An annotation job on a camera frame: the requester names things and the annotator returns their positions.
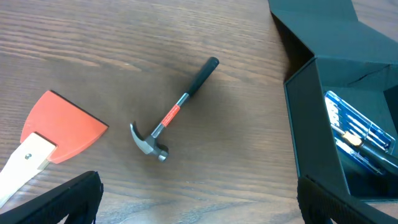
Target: green box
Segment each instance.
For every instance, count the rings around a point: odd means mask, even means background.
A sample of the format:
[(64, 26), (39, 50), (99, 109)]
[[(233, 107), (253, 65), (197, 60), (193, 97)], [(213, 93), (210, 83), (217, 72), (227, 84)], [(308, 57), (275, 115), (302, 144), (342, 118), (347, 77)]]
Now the green box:
[(359, 22), (350, 0), (269, 5), (277, 25), (309, 52), (284, 84), (298, 176), (361, 200), (398, 200), (397, 179), (366, 174), (336, 149), (324, 99), (334, 91), (398, 140), (398, 43)]

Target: wood grain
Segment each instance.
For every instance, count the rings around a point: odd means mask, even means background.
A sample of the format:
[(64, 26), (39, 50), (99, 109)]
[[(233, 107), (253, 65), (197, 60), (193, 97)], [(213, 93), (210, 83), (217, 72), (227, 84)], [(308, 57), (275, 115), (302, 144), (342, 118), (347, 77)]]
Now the wood grain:
[[(354, 6), (397, 40), (397, 3), (379, 2)], [(161, 135), (170, 157), (159, 164), (134, 145), (129, 123), (150, 132), (209, 56), (221, 64)], [(303, 223), (288, 66), (267, 1), (0, 1), (0, 167), (48, 89), (109, 125), (0, 211), (97, 170), (105, 189), (97, 223)]]

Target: scraper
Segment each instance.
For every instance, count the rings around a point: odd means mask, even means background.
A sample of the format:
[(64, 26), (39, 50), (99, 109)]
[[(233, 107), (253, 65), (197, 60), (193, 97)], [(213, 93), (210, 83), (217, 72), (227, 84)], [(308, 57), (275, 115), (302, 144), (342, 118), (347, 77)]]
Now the scraper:
[(93, 144), (108, 126), (52, 91), (30, 111), (21, 145), (0, 172), (0, 208), (49, 162), (63, 162)]

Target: box flap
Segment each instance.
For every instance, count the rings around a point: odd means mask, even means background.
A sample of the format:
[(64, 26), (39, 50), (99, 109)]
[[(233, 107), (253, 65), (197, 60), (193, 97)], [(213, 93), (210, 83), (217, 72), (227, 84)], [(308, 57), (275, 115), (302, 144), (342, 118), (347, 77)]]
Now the box flap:
[(317, 57), (398, 63), (398, 43), (359, 22), (351, 0), (269, 0), (271, 12)]

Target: red band on hammer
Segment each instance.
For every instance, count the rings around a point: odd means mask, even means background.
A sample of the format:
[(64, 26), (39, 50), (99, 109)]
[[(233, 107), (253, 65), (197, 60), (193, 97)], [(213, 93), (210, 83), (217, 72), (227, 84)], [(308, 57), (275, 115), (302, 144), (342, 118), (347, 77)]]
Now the red band on hammer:
[(166, 117), (163, 118), (161, 123), (167, 127), (179, 110), (180, 107), (178, 105), (174, 105), (173, 108), (167, 113)]

